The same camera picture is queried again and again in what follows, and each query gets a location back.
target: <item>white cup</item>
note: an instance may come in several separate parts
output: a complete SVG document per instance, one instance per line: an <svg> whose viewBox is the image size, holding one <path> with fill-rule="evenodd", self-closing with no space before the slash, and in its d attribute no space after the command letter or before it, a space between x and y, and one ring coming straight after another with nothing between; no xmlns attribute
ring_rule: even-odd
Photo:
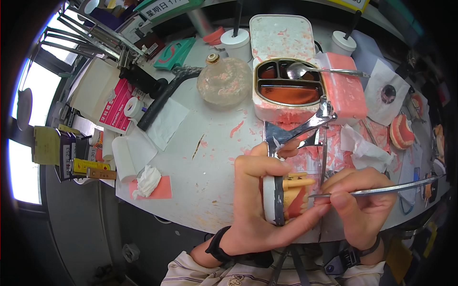
<svg viewBox="0 0 458 286"><path fill-rule="evenodd" d="M226 49L229 57L238 58L249 62L253 55L251 54L250 33L247 30L239 29L236 37L232 37L234 30L229 30L222 34L220 40Z"/></svg>
<svg viewBox="0 0 458 286"><path fill-rule="evenodd" d="M331 43L331 52L335 54L343 54L351 56L354 50L356 50L356 42L352 37L344 39L345 33L341 31L333 32L333 42Z"/></svg>

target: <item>white cardboard tube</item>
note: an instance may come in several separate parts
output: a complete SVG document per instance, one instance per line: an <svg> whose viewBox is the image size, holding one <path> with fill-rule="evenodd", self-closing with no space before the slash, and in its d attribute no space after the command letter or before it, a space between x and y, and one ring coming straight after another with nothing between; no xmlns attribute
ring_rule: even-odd
<svg viewBox="0 0 458 286"><path fill-rule="evenodd" d="M113 148L111 143L116 137L116 132L108 130L107 128L104 129L104 143L102 148L102 158L106 161L113 160Z"/></svg>
<svg viewBox="0 0 458 286"><path fill-rule="evenodd" d="M119 136L112 143L114 160L116 161L116 170L118 171L121 183L130 183L137 178L134 163L132 162L127 139Z"/></svg>

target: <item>finger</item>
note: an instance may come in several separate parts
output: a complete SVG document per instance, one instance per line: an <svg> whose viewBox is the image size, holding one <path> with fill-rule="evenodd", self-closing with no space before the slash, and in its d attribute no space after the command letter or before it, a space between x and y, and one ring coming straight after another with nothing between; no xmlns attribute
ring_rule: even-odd
<svg viewBox="0 0 458 286"><path fill-rule="evenodd" d="M269 241L273 242L275 248L290 245L299 236L311 230L330 208L331 205L317 205L309 208L287 225L278 227L272 233Z"/></svg>
<svg viewBox="0 0 458 286"><path fill-rule="evenodd" d="M297 149L291 150L291 151L280 150L280 151L278 151L277 155L278 155L278 157L290 158L290 157L296 156L298 153L299 153L299 150L297 150Z"/></svg>
<svg viewBox="0 0 458 286"><path fill-rule="evenodd" d="M234 165L234 218L262 215L259 178L283 176L291 170L291 166L277 158L245 155L238 156Z"/></svg>
<svg viewBox="0 0 458 286"><path fill-rule="evenodd" d="M351 173L357 172L355 169L345 168L340 170L331 176L323 185L320 186L320 189L324 192L329 186L343 179L344 177L350 175Z"/></svg>
<svg viewBox="0 0 458 286"><path fill-rule="evenodd" d="M345 233L358 233L361 228L365 228L365 215L354 196L344 191L336 192L331 195L331 204L342 219Z"/></svg>
<svg viewBox="0 0 458 286"><path fill-rule="evenodd" d="M253 147L250 153L251 156L267 156L267 142L264 141Z"/></svg>
<svg viewBox="0 0 458 286"><path fill-rule="evenodd" d="M345 168L340 170L339 172L335 173L332 177L330 177L323 185L321 185L320 190L323 193L329 193L328 188L332 186L339 180L343 179L344 177L350 175L351 173L357 172L355 169ZM324 205L331 203L329 198L315 198L313 201L313 205Z"/></svg>
<svg viewBox="0 0 458 286"><path fill-rule="evenodd" d="M240 155L234 163L235 177L249 175L262 177L266 175L283 176L291 171L291 165L277 158Z"/></svg>
<svg viewBox="0 0 458 286"><path fill-rule="evenodd" d="M286 143L280 151L292 151L294 149L297 149L299 147L300 139L296 138L291 140L290 142Z"/></svg>
<svg viewBox="0 0 458 286"><path fill-rule="evenodd" d="M327 187L326 192L331 194L339 191L353 192L357 189L371 189L393 185L394 183L384 174L378 172L372 167L369 167L364 170L348 174L343 179L338 180Z"/></svg>

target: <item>hand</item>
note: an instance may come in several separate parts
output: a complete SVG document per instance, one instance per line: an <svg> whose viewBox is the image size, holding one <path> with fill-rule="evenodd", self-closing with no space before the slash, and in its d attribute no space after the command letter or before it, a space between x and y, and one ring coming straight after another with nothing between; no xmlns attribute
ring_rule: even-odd
<svg viewBox="0 0 458 286"><path fill-rule="evenodd" d="M377 234L393 208L396 194L356 198L349 192L393 185L384 174L372 167L361 171L343 169L321 186L323 193L332 194L331 198L316 198L314 204L328 204L330 200L342 219L348 243L359 250L366 250L374 245Z"/></svg>
<svg viewBox="0 0 458 286"><path fill-rule="evenodd" d="M279 156L297 155L300 140L285 145ZM264 219L262 207L262 180L266 175L283 176L291 166L276 158L267 157L265 142L255 146L250 156L238 156L235 160L234 223L223 235L220 247L228 255L262 252L291 244L297 237L309 231L330 209L329 204L317 205L291 220L283 227L276 227Z"/></svg>

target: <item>striped shirt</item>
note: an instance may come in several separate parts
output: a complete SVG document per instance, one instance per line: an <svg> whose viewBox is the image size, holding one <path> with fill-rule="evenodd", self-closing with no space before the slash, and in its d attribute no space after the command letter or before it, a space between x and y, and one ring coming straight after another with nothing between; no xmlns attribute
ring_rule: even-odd
<svg viewBox="0 0 458 286"><path fill-rule="evenodd" d="M221 267L205 268L197 264L185 251L169 263L168 272L161 286L266 286L272 277L279 254L273 252L274 263L269 268L257 268L236 264L228 269ZM376 286L383 274L385 261L376 265L358 265L349 268L342 275L339 284L327 276L321 258L315 262L302 256L311 286ZM291 257L287 257L277 286L300 286L299 276Z"/></svg>

